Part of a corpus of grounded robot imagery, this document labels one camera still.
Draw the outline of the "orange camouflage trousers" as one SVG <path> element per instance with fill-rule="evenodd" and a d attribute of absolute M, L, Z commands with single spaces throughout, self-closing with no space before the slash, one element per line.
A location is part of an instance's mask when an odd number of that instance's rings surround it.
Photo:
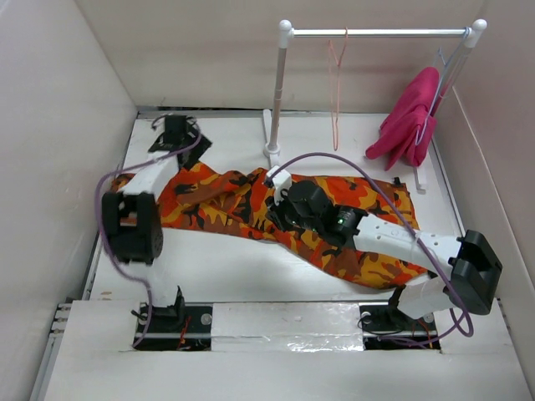
<path fill-rule="evenodd" d="M 332 277 L 374 289 L 401 286 L 426 272 L 423 267 L 391 256 L 329 245 L 312 231 L 282 232 L 266 217 L 273 190 L 263 182 L 266 169 L 248 174 L 217 173 L 199 162 L 181 170 L 158 199 L 164 227 L 277 242 Z M 407 220 L 416 228 L 415 208 L 406 186 L 379 182 L 378 190 L 360 177 L 321 176 L 310 179 L 336 205 L 352 206 L 395 224 Z"/>

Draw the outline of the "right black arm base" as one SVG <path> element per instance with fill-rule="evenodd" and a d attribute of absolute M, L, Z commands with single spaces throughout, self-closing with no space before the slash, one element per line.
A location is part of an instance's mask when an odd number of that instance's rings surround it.
<path fill-rule="evenodd" d="M 399 291 L 388 300 L 359 302 L 357 327 L 363 333 L 365 350 L 430 349 L 441 345 L 433 313 L 414 319 L 397 309 Z"/>

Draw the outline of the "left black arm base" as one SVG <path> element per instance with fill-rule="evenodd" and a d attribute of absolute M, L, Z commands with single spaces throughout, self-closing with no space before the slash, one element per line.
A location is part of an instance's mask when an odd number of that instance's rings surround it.
<path fill-rule="evenodd" d="M 147 324 L 149 306 L 142 303 L 136 317 L 134 349 L 146 352 L 199 352 L 211 350 L 211 303 L 188 303 L 177 288 L 176 300 L 167 307 L 154 307 Z"/>

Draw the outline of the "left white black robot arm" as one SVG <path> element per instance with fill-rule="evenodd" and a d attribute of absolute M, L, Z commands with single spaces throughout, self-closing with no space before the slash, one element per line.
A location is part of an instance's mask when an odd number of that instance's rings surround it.
<path fill-rule="evenodd" d="M 116 271 L 147 291 L 147 303 L 138 317 L 158 321 L 166 330 L 177 331 L 186 323 L 184 298 L 178 285 L 156 263 L 164 245 L 158 199 L 181 170 L 190 170 L 211 147 L 211 141 L 192 116 L 164 114 L 151 123 L 156 133 L 146 159 L 115 176 L 133 176 L 117 190 L 100 197 L 99 223 L 104 247 Z"/>

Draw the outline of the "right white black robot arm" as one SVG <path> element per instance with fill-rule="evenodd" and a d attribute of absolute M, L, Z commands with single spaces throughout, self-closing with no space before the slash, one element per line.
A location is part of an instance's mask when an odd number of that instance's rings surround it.
<path fill-rule="evenodd" d="M 454 237 L 409 231 L 361 209 L 335 205 L 310 180 L 268 180 L 267 186 L 274 189 L 267 217 L 278 229 L 314 231 L 331 246 L 391 256 L 435 273 L 426 282 L 395 290 L 386 308 L 391 326 L 404 329 L 417 318 L 453 307 L 490 313 L 502 264 L 482 233 L 468 230 Z"/>

